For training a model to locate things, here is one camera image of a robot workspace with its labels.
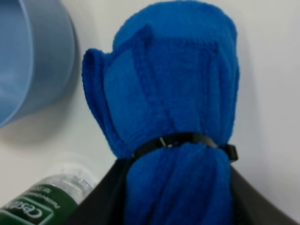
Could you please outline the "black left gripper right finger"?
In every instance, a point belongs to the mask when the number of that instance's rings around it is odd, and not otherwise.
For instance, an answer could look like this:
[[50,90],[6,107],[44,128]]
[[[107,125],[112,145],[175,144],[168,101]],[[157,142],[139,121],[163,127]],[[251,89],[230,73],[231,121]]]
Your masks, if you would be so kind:
[[236,225],[299,224],[263,197],[234,167],[231,167],[231,189]]

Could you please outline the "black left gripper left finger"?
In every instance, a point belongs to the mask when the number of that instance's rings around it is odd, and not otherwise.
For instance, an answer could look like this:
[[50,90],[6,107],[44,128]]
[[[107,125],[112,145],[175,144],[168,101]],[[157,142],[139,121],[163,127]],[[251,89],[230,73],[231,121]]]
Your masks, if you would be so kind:
[[130,159],[117,159],[106,176],[63,224],[124,224],[126,177],[130,167]]

